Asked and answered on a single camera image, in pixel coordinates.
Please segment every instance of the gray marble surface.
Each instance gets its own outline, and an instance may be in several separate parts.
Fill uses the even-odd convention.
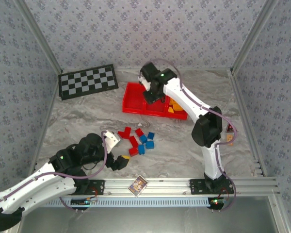
[[[127,82],[137,80],[137,71],[116,71],[119,89],[61,101],[56,97],[48,130],[37,160],[41,167],[58,150],[78,143],[88,133],[100,134],[103,130],[123,131],[126,126],[141,128],[144,133],[155,133],[155,149],[145,155],[131,158],[121,171],[104,168],[97,178],[148,178],[203,177],[204,161],[199,146],[191,138],[193,122],[156,116],[142,116],[122,112],[122,99]],[[202,101],[218,106],[230,118],[238,138],[233,146],[220,147],[223,166],[230,176],[255,176],[253,156],[245,136],[238,106],[234,100],[227,75],[219,72],[183,71],[184,84]],[[129,155],[128,140],[113,149],[113,154]]]

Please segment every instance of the purple cable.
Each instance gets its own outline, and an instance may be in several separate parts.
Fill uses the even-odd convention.
[[[220,172],[222,173],[222,175],[224,175],[227,179],[229,179],[229,180],[231,181],[231,183],[232,183],[232,185],[233,185],[233,188],[234,188],[234,198],[233,198],[233,200],[230,202],[230,204],[229,204],[226,208],[220,210],[220,211],[225,211],[225,210],[229,209],[229,208],[233,205],[233,203],[235,202],[235,200],[236,200],[236,186],[235,186],[235,183],[233,182],[233,180],[232,180],[228,175],[226,175],[226,174],[222,171],[222,169],[221,169],[220,162],[219,162],[219,155],[218,155],[217,146],[218,146],[218,145],[227,145],[227,144],[230,144],[230,143],[234,142],[235,139],[236,139],[236,136],[237,136],[236,127],[233,125],[233,123],[232,123],[232,122],[231,122],[227,117],[225,117],[225,116],[223,116],[222,114],[217,113],[217,112],[215,112],[215,111],[213,111],[213,110],[211,110],[211,109],[208,109],[208,108],[202,106],[201,104],[199,104],[198,102],[196,102],[196,101],[195,101],[195,100],[194,100],[194,99],[193,99],[193,98],[192,98],[192,97],[191,97],[191,96],[190,96],[190,95],[185,91],[185,89],[183,88],[183,82],[182,82],[182,76],[181,76],[181,73],[180,73],[180,71],[175,67],[175,65],[174,65],[173,63],[171,63],[171,62],[169,62],[168,60],[163,59],[163,58],[155,58],[155,59],[152,59],[152,60],[146,62],[143,66],[145,66],[146,64],[148,64],[148,63],[150,63],[150,62],[155,62],[155,61],[164,61],[164,62],[168,63],[169,65],[171,65],[171,66],[172,66],[172,67],[177,71],[177,73],[178,73],[178,75],[179,75],[179,80],[180,80],[180,88],[181,88],[182,92],[185,94],[185,96],[186,96],[187,98],[189,98],[190,101],[192,101],[194,104],[196,104],[199,108],[204,109],[204,110],[206,110],[206,111],[208,111],[208,112],[210,112],[210,113],[213,113],[213,114],[215,114],[215,115],[221,117],[222,119],[224,119],[225,121],[227,121],[227,122],[231,125],[231,127],[233,128],[234,136],[233,136],[232,140],[230,140],[230,141],[228,141],[228,142],[218,142],[218,143],[216,143],[216,144],[214,145],[215,159],[216,159],[216,162],[217,162],[218,168],[219,168]]]
[[[58,176],[63,176],[63,177],[69,177],[69,178],[72,178],[72,179],[78,179],[78,180],[82,180],[82,179],[89,179],[89,178],[92,178],[94,176],[96,176],[98,173],[100,173],[102,171],[102,169],[105,167],[106,165],[106,162],[107,162],[107,145],[106,145],[106,141],[105,141],[105,138],[104,138],[104,133],[106,133],[106,131],[102,131],[101,132],[101,139],[102,139],[102,143],[103,143],[103,146],[104,146],[104,160],[103,160],[103,165],[99,168],[99,170],[97,172],[95,172],[94,174],[92,175],[89,175],[89,176],[71,176],[71,175],[67,175],[67,174],[64,174],[64,173],[60,173],[60,172],[46,172],[46,173],[42,173],[38,176],[36,176],[35,178],[36,179],[39,179],[40,177],[42,176],[47,176],[47,175],[58,175]],[[12,191],[11,193],[9,193],[8,195],[4,196],[3,199],[7,199],[9,198],[10,196],[12,196],[14,193],[18,192],[20,189],[22,189],[23,187],[29,185],[31,182],[33,182],[34,180],[31,179],[29,181],[27,181],[26,183],[22,184],[20,187],[18,187],[17,189],[15,189],[14,191]]]

